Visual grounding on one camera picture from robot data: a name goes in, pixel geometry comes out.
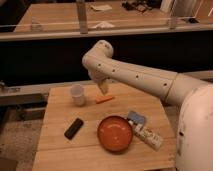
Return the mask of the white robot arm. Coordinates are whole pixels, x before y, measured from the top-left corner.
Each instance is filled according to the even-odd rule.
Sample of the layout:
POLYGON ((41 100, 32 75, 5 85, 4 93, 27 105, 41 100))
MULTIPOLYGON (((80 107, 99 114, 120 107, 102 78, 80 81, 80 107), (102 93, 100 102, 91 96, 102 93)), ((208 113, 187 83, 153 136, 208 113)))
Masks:
POLYGON ((100 40, 82 65, 103 92, 111 78, 180 108, 175 168, 213 171, 213 83, 182 73, 114 60, 113 47, 100 40))

